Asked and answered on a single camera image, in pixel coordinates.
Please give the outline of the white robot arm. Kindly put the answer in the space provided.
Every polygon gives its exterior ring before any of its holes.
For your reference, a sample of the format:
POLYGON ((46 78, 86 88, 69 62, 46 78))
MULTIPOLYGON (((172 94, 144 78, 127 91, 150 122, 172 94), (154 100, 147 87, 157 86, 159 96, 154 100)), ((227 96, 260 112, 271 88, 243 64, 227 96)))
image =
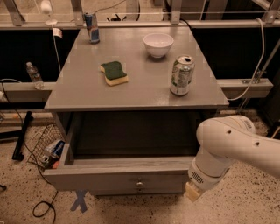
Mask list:
POLYGON ((244 115, 207 119, 198 126, 196 137, 199 151, 185 184, 190 201, 214 188, 236 160, 280 178, 280 141, 258 136, 255 125, 244 115))

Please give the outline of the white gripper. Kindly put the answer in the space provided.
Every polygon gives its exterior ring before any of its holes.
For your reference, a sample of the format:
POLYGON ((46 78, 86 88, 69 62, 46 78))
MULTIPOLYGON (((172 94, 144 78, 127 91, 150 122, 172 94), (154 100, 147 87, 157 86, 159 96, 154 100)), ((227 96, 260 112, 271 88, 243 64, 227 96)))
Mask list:
POLYGON ((231 158, 214 155, 200 147, 188 169, 190 180, 185 184, 185 196, 191 202, 197 200, 221 181, 233 163, 231 158))

